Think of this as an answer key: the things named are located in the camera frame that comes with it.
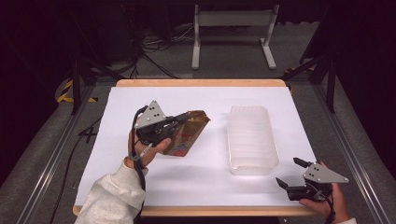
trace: person's arm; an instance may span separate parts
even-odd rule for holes
[[[130,134],[129,152],[132,145],[131,139]],[[141,158],[143,167],[146,168],[155,155],[164,151],[170,142],[171,139],[167,138],[158,146],[151,148]],[[138,154],[145,148],[146,146],[140,142],[135,145]],[[95,181],[76,223],[133,223],[142,208],[144,199],[145,191],[141,188],[134,162],[125,158],[115,174],[105,175]]]
[[[356,219],[351,218],[347,211],[347,202],[344,197],[343,192],[340,190],[340,187],[336,183],[332,183],[332,203],[335,212],[335,218],[332,223],[338,224],[355,224]],[[319,214],[327,217],[330,212],[330,206],[327,202],[320,202],[316,203],[308,199],[301,199],[300,204],[318,212]]]

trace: white sleeve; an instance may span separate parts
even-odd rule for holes
[[[95,181],[76,223],[133,223],[144,200],[136,170],[122,163],[115,174]]]
[[[337,224],[357,224],[358,222],[356,222],[356,218],[351,218],[350,220],[347,221],[343,221],[343,222],[338,222]]]

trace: wooden table edge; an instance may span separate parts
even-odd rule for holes
[[[282,79],[122,79],[116,87],[286,87]]]
[[[78,216],[82,206],[73,206]],[[302,217],[316,212],[303,206],[145,206],[142,217]]]

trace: black cable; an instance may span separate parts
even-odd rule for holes
[[[82,137],[84,137],[84,135],[93,127],[93,125],[95,125],[99,120],[101,120],[101,118],[96,120],[90,127],[88,127],[87,129],[85,129],[84,131],[82,131],[81,133],[78,134],[78,135],[80,135],[80,137],[77,140],[77,142],[75,143],[75,145],[73,146],[72,152],[69,155],[69,160],[67,161],[66,170],[64,171],[64,181],[63,181],[62,186],[61,186],[61,192],[59,193],[58,200],[57,200],[57,202],[55,204],[55,207],[54,207],[54,210],[52,212],[52,216],[50,218],[49,223],[52,223],[53,219],[55,219],[56,211],[57,211],[59,203],[60,203],[60,201],[62,199],[62,195],[64,194],[64,186],[66,184],[67,173],[69,172],[70,162],[71,162],[73,154],[74,154],[74,152],[75,152],[75,150],[77,148],[77,145],[78,145],[79,141],[81,141]]]
[[[166,70],[164,67],[162,67],[162,66],[158,65],[157,63],[155,63],[147,54],[143,55],[143,59],[147,60],[148,62],[153,63],[154,65],[156,65],[161,71],[163,71],[169,77],[180,78],[179,76],[172,74],[171,72]]]
[[[145,110],[148,108],[147,105],[143,106],[142,108],[138,109],[137,112],[134,114],[134,121],[132,123],[132,129],[131,129],[131,153],[128,155],[130,159],[134,162],[134,169],[137,172],[137,175],[139,176],[140,180],[140,185],[142,186],[142,190],[146,190],[146,178],[143,174],[143,164],[141,160],[135,160],[134,157],[137,156],[136,150],[134,149],[135,145],[140,141],[138,139],[137,141],[134,140],[134,126],[136,125],[137,117],[145,112]],[[143,210],[144,203],[142,203],[142,209],[140,209],[139,213],[136,215],[134,218],[134,223],[138,224],[141,221],[141,214]]]
[[[332,196],[332,202],[329,198],[326,198],[326,202],[330,206],[330,214],[327,216],[326,224],[331,224],[335,220],[335,212],[334,212],[334,197]]]

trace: gray carpet floor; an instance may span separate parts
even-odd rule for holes
[[[270,48],[273,52],[277,69],[269,70],[259,46],[259,39],[263,30],[249,27],[244,32],[235,33],[228,29],[207,29],[202,32],[200,69],[191,70],[191,55],[193,41],[186,39],[176,43],[164,51],[150,53],[149,56],[158,64],[173,74],[182,78],[271,78],[280,77],[291,67],[298,66],[317,24],[302,23],[299,25],[277,25],[274,30]],[[145,60],[137,65],[138,74],[135,78],[168,78],[156,66]],[[359,178],[352,172],[342,150],[342,144],[334,130],[326,112],[326,107],[320,103],[315,87],[307,81],[309,73],[303,73],[288,81],[292,86],[292,98],[296,104],[301,121],[314,153],[318,160],[325,161],[334,171],[349,176],[350,183],[343,185],[348,209],[358,223],[381,223],[376,218],[362,193]],[[325,89],[325,81],[320,89]],[[76,128],[70,133],[70,139],[65,143],[56,172],[51,178],[48,188],[39,200],[36,210],[32,212],[29,222],[50,223],[54,206],[64,179],[64,172],[69,156],[78,140],[78,134],[99,119],[106,108],[106,100],[115,81],[109,77],[100,77],[93,88],[91,97],[97,97],[96,103],[87,103],[78,118]],[[389,218],[389,223],[396,222],[396,182],[379,159],[375,149],[369,141],[364,129],[357,119],[342,86],[337,82],[334,99],[335,117],[339,120],[345,132],[346,139],[362,164],[367,177],[373,184],[373,191],[381,202],[382,208]],[[56,148],[68,121],[71,119],[73,105],[60,103],[58,109],[48,119],[37,133],[30,146],[26,148],[13,172],[0,189],[0,223],[17,223],[24,206],[35,189],[37,180],[45,169],[52,151]],[[94,144],[94,137],[86,142],[83,138],[78,143],[65,182],[64,194],[56,210],[54,223],[73,223],[76,217],[72,207],[78,191],[85,165],[90,157]],[[272,223],[270,219],[262,217],[236,219],[233,223]],[[151,223],[165,223],[164,219],[151,220]],[[313,217],[278,217],[279,223],[324,223],[324,218]],[[211,223],[230,223],[230,219],[216,219]]]

